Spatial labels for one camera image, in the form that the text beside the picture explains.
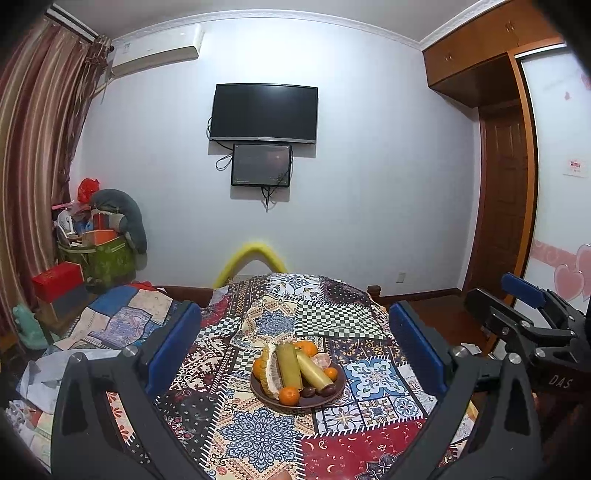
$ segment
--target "small monitor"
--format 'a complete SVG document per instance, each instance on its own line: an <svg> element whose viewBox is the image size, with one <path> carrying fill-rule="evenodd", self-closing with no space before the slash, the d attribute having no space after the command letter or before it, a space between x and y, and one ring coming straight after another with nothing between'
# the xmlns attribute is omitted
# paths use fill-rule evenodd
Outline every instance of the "small monitor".
<svg viewBox="0 0 591 480"><path fill-rule="evenodd" d="M232 185L288 187L291 159L291 145L234 144Z"/></svg>

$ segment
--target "green bag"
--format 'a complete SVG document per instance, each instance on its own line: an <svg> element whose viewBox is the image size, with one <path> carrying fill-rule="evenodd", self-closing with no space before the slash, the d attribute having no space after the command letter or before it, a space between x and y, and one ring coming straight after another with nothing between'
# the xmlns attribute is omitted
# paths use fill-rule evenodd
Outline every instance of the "green bag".
<svg viewBox="0 0 591 480"><path fill-rule="evenodd" d="M96 292L131 282L135 257L123 235L95 247L64 247L58 244L60 261L82 267L85 283Z"/></svg>

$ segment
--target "tangerine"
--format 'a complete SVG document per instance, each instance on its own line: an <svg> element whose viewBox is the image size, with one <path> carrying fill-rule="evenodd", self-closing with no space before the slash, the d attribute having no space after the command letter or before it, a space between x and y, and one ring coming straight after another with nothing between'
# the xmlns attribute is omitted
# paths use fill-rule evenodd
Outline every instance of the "tangerine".
<svg viewBox="0 0 591 480"><path fill-rule="evenodd" d="M257 380L261 379L262 375L262 358L257 358L254 363L252 364L252 374L255 376Z"/></svg>
<svg viewBox="0 0 591 480"><path fill-rule="evenodd" d="M295 407L300 401L300 392L296 387L283 387L279 390L279 402L281 405Z"/></svg>
<svg viewBox="0 0 591 480"><path fill-rule="evenodd" d="M339 376L339 371L334 367L328 367L324 369L324 374L333 382L336 382L336 379Z"/></svg>
<svg viewBox="0 0 591 480"><path fill-rule="evenodd" d="M299 348L307 356L315 356L315 354L318 353L318 347L316 344L314 342L310 342L309 340L300 340L294 343L294 347Z"/></svg>

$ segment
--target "wall-mounted tv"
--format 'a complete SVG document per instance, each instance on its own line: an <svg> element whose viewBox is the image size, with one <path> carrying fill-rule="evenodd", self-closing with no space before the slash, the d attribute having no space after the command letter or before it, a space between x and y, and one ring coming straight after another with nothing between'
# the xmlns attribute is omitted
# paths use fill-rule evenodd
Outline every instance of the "wall-mounted tv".
<svg viewBox="0 0 591 480"><path fill-rule="evenodd" d="M317 87L220 83L210 139L316 143L317 116Z"/></svg>

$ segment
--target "television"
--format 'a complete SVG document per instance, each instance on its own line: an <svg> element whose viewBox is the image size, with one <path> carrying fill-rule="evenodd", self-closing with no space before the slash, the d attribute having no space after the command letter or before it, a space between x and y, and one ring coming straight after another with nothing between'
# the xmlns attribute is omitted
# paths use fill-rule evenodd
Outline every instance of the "television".
<svg viewBox="0 0 591 480"><path fill-rule="evenodd" d="M318 88L220 83L210 139L316 143Z"/></svg>
<svg viewBox="0 0 591 480"><path fill-rule="evenodd" d="M231 184L235 187L288 187L291 159L289 144L234 144Z"/></svg>

